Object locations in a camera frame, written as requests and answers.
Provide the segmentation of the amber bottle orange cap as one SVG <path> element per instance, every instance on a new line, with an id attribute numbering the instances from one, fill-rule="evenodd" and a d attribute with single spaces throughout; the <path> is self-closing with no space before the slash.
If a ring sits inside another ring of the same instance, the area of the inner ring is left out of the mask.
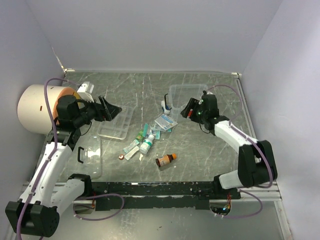
<path id="1" fill-rule="evenodd" d="M 156 158 L 155 159 L 155 163 L 156 165 L 161 168 L 165 165 L 170 164 L 173 160 L 175 160 L 177 158 L 177 155 L 175 153 L 173 154 L 166 154 L 161 158 Z"/>

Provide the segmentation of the clear first aid box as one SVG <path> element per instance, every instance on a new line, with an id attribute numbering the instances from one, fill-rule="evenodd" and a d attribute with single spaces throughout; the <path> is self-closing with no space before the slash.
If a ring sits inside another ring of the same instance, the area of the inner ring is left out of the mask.
<path id="1" fill-rule="evenodd" d="M 177 123 L 184 122 L 181 111 L 187 106 L 190 98 L 199 100 L 209 87 L 206 84 L 174 84 L 169 87 L 167 105 L 170 108 L 170 117 Z"/>

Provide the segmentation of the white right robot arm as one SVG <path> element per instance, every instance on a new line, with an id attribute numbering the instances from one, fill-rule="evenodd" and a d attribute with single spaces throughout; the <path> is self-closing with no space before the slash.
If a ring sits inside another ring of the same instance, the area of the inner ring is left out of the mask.
<path id="1" fill-rule="evenodd" d="M 223 199 L 230 190 L 272 186 L 278 172 L 271 143 L 249 136 L 220 115 L 214 94 L 204 91 L 200 100 L 190 98 L 180 115 L 197 123 L 204 133 L 225 141 L 238 155 L 237 169 L 215 176 L 209 193 Z"/>

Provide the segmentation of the white bottle green label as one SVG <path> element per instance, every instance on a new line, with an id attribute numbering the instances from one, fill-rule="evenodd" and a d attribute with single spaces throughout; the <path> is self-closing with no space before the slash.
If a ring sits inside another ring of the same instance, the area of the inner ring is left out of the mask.
<path id="1" fill-rule="evenodd" d="M 140 145 L 139 151 L 144 155 L 147 154 L 147 152 L 153 145 L 154 139 L 155 139 L 155 136 L 153 134 L 150 134 Z"/>

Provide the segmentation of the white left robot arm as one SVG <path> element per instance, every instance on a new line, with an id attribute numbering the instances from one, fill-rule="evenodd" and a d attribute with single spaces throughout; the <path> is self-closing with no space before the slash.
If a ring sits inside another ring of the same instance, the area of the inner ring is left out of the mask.
<path id="1" fill-rule="evenodd" d="M 58 228 L 60 216 L 76 199 L 93 199 L 94 188 L 87 174 L 73 173 L 63 188 L 54 193 L 67 160 L 81 137 L 81 127 L 93 120 L 112 121 L 122 108 L 112 105 L 102 96 L 98 102 L 87 102 L 73 95 L 64 95 L 57 101 L 57 117 L 46 139 L 42 160 L 18 201 L 10 201 L 5 214 L 16 233 L 51 237 Z"/>

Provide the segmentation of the white blue sachet pack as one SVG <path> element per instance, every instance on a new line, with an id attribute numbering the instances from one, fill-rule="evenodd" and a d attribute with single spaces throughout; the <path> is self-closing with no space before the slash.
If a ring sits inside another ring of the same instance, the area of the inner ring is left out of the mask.
<path id="1" fill-rule="evenodd" d="M 170 130 L 178 124 L 174 119 L 165 114 L 160 115 L 154 121 L 164 131 Z"/>

